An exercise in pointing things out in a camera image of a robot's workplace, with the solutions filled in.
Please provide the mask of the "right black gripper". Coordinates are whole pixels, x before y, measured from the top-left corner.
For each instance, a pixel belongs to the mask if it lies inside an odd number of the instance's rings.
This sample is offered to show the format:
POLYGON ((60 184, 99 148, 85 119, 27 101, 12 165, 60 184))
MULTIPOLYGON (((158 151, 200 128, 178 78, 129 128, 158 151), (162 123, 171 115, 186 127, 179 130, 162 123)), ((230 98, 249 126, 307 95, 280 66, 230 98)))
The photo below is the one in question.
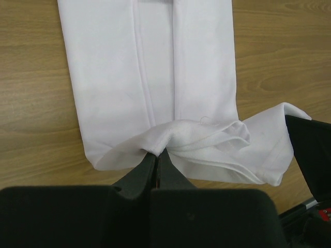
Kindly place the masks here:
POLYGON ((316 199, 280 214, 288 247, 330 247, 330 124, 290 115, 285 121, 294 156, 316 199))

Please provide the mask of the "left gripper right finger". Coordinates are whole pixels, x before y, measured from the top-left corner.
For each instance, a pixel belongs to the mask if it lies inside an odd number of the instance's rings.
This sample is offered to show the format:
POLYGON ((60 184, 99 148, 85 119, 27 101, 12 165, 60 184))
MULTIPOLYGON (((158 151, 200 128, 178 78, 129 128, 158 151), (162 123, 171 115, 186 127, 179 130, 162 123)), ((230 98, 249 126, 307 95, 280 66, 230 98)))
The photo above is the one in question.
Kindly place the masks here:
POLYGON ((256 189, 198 189, 164 151, 151 192, 152 247, 285 247, 273 201, 256 189))

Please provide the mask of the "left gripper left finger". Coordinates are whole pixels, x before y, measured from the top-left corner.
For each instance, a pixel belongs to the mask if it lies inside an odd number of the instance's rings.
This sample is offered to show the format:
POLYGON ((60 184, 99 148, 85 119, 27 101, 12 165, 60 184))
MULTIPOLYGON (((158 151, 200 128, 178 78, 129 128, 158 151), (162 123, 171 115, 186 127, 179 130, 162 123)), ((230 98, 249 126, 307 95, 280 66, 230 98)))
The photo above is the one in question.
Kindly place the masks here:
POLYGON ((157 158, 112 185, 1 190, 1 247, 148 247, 157 158))

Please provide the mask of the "white t shirt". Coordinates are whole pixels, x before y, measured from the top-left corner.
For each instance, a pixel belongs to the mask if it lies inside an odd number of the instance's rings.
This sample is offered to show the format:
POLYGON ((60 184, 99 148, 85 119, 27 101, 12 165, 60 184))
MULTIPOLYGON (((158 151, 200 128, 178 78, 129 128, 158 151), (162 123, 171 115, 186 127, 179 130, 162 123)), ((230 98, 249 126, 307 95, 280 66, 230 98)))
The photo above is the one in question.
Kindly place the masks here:
POLYGON ((231 1, 59 1, 87 159, 131 168, 166 150, 191 179, 280 185, 293 148, 280 103, 238 118, 231 1))

